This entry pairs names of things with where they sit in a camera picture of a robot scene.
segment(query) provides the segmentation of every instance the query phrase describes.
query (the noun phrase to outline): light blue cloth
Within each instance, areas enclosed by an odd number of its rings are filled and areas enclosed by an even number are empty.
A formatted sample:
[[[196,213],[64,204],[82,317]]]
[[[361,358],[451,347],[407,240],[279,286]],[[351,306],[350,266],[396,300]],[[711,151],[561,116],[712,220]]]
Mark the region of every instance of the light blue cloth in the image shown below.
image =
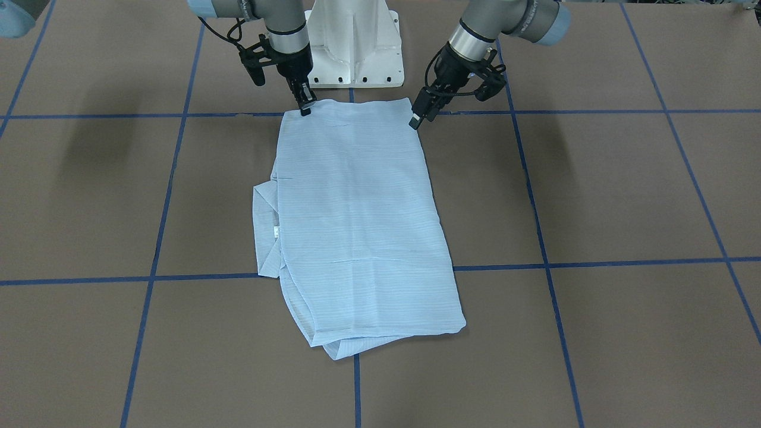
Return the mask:
[[[465,325],[409,100],[319,101],[283,117],[254,187],[259,274],[310,346],[339,359]]]

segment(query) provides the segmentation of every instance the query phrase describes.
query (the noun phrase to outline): black object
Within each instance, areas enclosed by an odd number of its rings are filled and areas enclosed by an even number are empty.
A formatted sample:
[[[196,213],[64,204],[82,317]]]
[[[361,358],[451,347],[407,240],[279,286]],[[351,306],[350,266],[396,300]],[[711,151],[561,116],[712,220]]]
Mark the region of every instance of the black object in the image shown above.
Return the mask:
[[[423,119],[433,122],[439,110],[449,104],[454,97],[473,95],[478,101],[486,101],[497,95],[507,84],[502,73],[505,65],[492,65],[497,56],[496,50],[491,50],[489,56],[479,61],[470,61],[457,54],[447,42],[431,59],[425,69],[425,86],[420,89],[415,103],[412,105],[412,119],[409,125],[418,129]],[[428,84],[428,72],[434,66],[436,80]],[[471,75],[476,75],[483,83],[471,92],[457,92],[470,81]]]
[[[288,82],[288,88],[296,98],[301,115],[311,113],[310,107],[317,102],[317,97],[307,80],[313,65],[309,44],[296,53],[280,53],[272,48],[264,34],[260,34],[257,44],[239,51],[238,55],[256,86],[263,86],[265,83],[262,69],[268,65],[276,65],[278,73]]]

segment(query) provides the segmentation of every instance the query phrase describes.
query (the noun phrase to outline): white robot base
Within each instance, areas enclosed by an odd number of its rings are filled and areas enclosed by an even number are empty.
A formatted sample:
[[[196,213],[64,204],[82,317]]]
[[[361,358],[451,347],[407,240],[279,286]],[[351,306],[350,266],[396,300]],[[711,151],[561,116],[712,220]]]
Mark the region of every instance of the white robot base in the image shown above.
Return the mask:
[[[385,0],[316,0],[307,16],[312,88],[394,88],[404,83],[399,15]]]

